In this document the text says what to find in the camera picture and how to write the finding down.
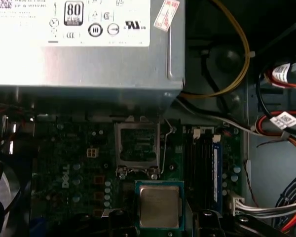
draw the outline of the dell logo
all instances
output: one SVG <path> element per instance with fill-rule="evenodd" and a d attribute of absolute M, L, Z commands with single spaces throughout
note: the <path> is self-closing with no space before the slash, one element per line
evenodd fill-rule
<path fill-rule="evenodd" d="M 63 167 L 63 183 L 62 183 L 62 188 L 67 189 L 69 188 L 69 165 L 66 165 Z"/>
<path fill-rule="evenodd" d="M 125 29 L 134 29 L 134 30 L 139 30 L 140 29 L 140 26 L 139 26 L 139 23 L 138 21 L 125 21 L 125 24 L 126 24 L 126 27 Z"/>

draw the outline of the screw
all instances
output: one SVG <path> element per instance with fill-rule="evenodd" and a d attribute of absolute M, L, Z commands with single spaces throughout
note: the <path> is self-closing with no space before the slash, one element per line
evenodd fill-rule
<path fill-rule="evenodd" d="M 152 179 L 152 180 L 157 180 L 157 179 L 158 179 L 158 175 L 156 175 L 156 174 L 152 174 L 152 175 L 151 175 L 151 179 Z"/>
<path fill-rule="evenodd" d="M 248 222 L 249 219 L 248 219 L 247 217 L 240 216 L 240 217 L 239 217 L 239 221 L 241 221 L 241 222 Z"/>
<path fill-rule="evenodd" d="M 203 213 L 204 213 L 205 216 L 211 216 L 212 215 L 212 213 L 210 211 L 204 211 Z"/>
<path fill-rule="evenodd" d="M 120 174 L 119 174 L 119 179 L 121 179 L 121 180 L 126 179 L 126 175 L 123 174 L 123 173 L 120 173 Z"/>
<path fill-rule="evenodd" d="M 59 129 L 59 130 L 63 130 L 64 125 L 59 123 L 59 124 L 57 124 L 56 128 Z"/>

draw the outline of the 80 plus logo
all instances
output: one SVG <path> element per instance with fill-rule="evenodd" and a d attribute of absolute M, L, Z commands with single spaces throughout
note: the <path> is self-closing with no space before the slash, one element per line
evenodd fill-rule
<path fill-rule="evenodd" d="M 140 26 L 138 21 L 125 21 L 126 26 L 124 29 L 145 30 L 146 26 Z"/>
<path fill-rule="evenodd" d="M 83 24 L 83 2 L 65 2 L 64 24 L 66 26 L 81 26 Z"/>

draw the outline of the blue ram stick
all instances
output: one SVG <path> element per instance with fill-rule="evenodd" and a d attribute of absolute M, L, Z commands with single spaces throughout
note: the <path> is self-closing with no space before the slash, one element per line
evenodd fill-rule
<path fill-rule="evenodd" d="M 213 210 L 222 213 L 222 145 L 213 144 Z"/>

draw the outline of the power supply label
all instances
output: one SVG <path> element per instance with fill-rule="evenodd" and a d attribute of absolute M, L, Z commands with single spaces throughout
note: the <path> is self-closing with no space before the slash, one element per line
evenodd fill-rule
<path fill-rule="evenodd" d="M 150 0 L 0 0 L 0 44 L 150 44 Z"/>

